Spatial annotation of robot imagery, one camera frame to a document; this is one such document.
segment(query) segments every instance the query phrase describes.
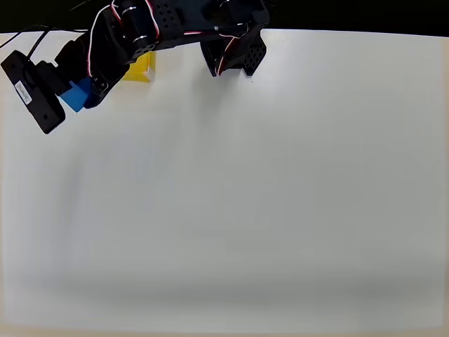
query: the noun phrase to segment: black background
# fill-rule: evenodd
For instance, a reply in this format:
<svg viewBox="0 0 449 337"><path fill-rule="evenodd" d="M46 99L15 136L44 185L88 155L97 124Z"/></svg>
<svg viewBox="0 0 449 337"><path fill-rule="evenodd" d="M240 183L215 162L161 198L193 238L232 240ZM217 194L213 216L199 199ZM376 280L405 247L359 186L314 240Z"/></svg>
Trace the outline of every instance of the black background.
<svg viewBox="0 0 449 337"><path fill-rule="evenodd" d="M99 8L110 0L3 0L0 32L17 32L31 24L89 28ZM353 30L449 37L449 0L382 1L271 0L270 28Z"/></svg>

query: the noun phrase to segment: yellow block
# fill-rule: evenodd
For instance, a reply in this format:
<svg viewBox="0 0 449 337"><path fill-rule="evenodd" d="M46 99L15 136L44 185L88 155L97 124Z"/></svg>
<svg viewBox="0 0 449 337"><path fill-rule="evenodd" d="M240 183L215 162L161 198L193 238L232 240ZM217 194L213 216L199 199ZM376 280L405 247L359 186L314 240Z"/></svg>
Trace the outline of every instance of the yellow block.
<svg viewBox="0 0 449 337"><path fill-rule="evenodd" d="M140 56L136 63L130 66L123 78L125 81L139 81L149 83L154 81L156 75L156 52L150 51Z"/></svg>

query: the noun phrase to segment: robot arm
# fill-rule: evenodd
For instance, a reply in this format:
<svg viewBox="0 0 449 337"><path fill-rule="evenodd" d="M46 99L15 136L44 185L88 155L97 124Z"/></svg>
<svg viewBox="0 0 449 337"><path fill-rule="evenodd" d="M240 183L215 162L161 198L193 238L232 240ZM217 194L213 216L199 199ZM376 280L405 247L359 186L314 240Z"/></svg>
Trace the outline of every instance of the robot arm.
<svg viewBox="0 0 449 337"><path fill-rule="evenodd" d="M44 133L65 120L57 96L86 93L82 106L98 106L148 51L201 43L212 76L243 69L251 76L267 48L260 31L269 23L264 0L113 0L88 32L69 41L53 64L37 65L19 51L1 64Z"/></svg>

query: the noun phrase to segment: white backdrop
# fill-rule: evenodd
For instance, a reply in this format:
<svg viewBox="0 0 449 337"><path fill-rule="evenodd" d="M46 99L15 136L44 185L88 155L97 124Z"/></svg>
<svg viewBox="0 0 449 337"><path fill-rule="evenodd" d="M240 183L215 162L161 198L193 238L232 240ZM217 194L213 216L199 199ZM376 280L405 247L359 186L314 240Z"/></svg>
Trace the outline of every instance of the white backdrop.
<svg viewBox="0 0 449 337"><path fill-rule="evenodd" d="M68 38L51 34L35 60ZM213 79L199 46L160 52L154 84L122 83L95 110L67 108L49 136L2 75L7 322L277 333L442 325L440 40L264 38L251 79Z"/></svg>

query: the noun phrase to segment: white sticker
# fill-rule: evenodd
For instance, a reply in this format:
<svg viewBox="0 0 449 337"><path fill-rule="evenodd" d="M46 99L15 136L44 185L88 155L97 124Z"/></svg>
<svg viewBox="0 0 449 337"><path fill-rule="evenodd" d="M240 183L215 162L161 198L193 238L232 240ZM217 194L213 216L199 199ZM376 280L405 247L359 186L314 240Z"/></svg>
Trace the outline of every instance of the white sticker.
<svg viewBox="0 0 449 337"><path fill-rule="evenodd" d="M33 100L31 98L31 96L29 95L27 89L25 88L25 86L22 84L21 81L17 82L14 85L15 89L17 90L17 92L19 93L20 97L23 100L23 103L25 103L26 105L30 104L31 101Z"/></svg>

